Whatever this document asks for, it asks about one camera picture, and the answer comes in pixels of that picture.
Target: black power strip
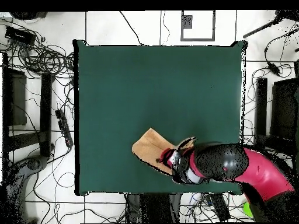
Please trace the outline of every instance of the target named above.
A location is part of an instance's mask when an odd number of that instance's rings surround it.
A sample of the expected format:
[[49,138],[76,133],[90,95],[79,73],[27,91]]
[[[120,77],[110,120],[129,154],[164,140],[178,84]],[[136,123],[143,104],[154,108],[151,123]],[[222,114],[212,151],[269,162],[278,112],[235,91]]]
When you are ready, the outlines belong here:
[[68,148],[71,148],[74,145],[74,142],[72,140],[71,133],[68,128],[67,119],[65,118],[64,112],[62,110],[56,110],[55,111],[56,117],[58,120],[59,129],[61,130],[61,133],[65,139],[65,144]]

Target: black speaker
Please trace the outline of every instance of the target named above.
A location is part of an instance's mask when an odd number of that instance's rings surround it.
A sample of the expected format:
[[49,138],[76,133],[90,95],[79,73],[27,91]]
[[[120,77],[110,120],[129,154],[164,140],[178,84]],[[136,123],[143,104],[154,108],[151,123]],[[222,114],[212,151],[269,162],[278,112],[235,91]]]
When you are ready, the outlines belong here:
[[272,88],[271,135],[295,140],[298,103],[294,95],[298,87],[298,78],[274,83]]

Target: tan cloth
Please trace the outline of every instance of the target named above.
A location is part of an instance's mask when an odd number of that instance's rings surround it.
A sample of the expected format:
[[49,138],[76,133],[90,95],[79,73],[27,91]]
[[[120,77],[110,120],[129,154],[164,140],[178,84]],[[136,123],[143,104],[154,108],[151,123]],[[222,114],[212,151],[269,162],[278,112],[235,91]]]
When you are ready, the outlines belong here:
[[[193,146],[195,141],[194,137],[186,138],[184,141],[190,139],[183,147],[181,148],[189,148]],[[170,142],[168,142],[164,137],[159,135],[154,129],[150,128],[136,143],[132,146],[132,152],[135,154],[142,162],[152,166],[156,170],[159,170],[162,173],[171,175],[172,170],[165,166],[163,163],[158,163],[156,159],[159,159],[162,152],[165,149],[173,149],[180,146],[174,146]]]

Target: black border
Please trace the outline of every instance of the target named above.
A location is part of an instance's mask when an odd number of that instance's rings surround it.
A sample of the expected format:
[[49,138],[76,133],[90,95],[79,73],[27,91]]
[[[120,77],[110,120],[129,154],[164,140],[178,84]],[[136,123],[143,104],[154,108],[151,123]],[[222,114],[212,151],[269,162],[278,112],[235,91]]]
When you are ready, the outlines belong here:
[[78,40],[73,40],[74,46],[74,109],[75,109],[75,121],[74,121],[74,144],[75,151],[75,195],[82,196],[79,193],[79,179],[80,179],[80,157],[79,157],[79,47]]

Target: green table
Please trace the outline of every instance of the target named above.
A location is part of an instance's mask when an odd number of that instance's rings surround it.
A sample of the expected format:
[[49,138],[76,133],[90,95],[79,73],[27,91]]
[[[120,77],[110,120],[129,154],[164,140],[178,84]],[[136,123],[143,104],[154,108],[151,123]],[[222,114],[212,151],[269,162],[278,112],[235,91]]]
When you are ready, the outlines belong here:
[[76,193],[240,193],[234,183],[177,185],[141,163],[131,147],[150,127],[173,144],[192,135],[197,142],[239,142],[244,42],[141,47],[74,41],[74,48]]

